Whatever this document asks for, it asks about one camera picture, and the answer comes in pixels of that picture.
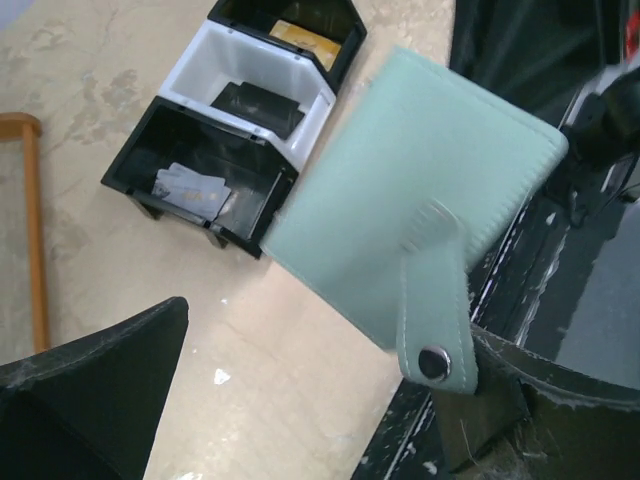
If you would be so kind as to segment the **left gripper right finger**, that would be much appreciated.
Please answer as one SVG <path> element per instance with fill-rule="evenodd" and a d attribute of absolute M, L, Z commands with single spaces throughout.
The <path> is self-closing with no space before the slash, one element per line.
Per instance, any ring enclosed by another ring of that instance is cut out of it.
<path fill-rule="evenodd" d="M 482 328 L 472 395 L 433 405 L 456 479 L 636 479 L 638 391 L 561 367 Z"/>

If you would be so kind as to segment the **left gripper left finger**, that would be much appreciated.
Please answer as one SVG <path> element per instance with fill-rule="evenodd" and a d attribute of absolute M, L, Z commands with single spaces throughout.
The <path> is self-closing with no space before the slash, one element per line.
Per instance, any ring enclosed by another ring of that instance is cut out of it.
<path fill-rule="evenodd" d="M 169 298 L 1 367 L 4 479 L 141 479 L 189 325 Z"/>

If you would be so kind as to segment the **mint green card holder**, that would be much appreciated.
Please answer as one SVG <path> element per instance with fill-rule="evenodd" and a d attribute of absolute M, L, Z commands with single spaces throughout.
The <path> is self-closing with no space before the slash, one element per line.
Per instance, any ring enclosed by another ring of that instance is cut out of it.
<path fill-rule="evenodd" d="M 567 149 L 558 128 L 397 48 L 262 248 L 407 379 L 471 394 L 468 273 Z"/>

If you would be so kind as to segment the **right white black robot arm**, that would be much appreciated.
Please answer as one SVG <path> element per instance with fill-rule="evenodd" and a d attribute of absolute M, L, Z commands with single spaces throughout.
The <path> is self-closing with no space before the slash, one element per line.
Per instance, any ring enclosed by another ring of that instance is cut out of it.
<path fill-rule="evenodd" d="M 639 161 L 636 1 L 457 1 L 449 66 L 557 127 L 569 152 L 544 185 L 581 226 Z"/>

